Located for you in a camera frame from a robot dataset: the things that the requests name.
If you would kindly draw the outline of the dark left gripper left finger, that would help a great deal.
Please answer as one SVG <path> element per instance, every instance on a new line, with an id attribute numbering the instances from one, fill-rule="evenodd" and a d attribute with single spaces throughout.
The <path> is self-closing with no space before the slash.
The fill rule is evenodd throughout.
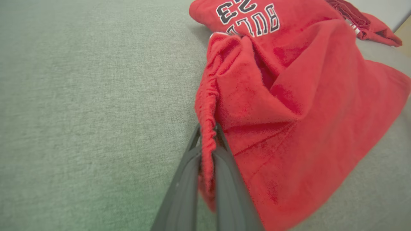
<path id="1" fill-rule="evenodd" d="M 201 127 L 192 133 L 150 231 L 195 231 L 198 175 L 201 169 Z"/>

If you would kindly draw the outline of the grey fabric sofa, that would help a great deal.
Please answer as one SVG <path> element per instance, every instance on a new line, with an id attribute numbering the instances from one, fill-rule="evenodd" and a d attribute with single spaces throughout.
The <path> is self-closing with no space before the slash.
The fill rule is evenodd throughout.
<path id="1" fill-rule="evenodd" d="M 197 124 L 193 0 L 0 0 L 0 231 L 149 231 Z"/>

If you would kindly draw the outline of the red number 23 jersey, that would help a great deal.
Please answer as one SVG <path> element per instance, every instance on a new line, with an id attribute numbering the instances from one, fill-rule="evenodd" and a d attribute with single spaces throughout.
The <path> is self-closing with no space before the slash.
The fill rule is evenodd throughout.
<path id="1" fill-rule="evenodd" d="M 189 15 L 213 32 L 276 34 L 287 38 L 327 20 L 342 20 L 357 38 L 400 47 L 402 41 L 384 22 L 346 0 L 194 0 Z"/>

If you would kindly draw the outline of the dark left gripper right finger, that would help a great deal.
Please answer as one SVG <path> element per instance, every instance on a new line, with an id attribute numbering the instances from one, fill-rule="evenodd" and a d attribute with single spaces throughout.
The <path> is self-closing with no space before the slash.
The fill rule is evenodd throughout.
<path id="1" fill-rule="evenodd" d="M 214 131 L 217 231 L 265 231 L 220 124 Z"/>

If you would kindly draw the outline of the red shorts white band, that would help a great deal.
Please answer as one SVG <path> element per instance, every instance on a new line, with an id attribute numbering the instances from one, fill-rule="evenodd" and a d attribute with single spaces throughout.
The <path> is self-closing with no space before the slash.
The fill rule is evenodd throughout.
<path id="1" fill-rule="evenodd" d="M 341 20 L 280 41 L 214 32 L 196 98 L 199 189 L 217 209 L 216 123 L 267 231 L 292 228 L 324 204 L 404 108 L 411 78 L 364 60 Z"/>

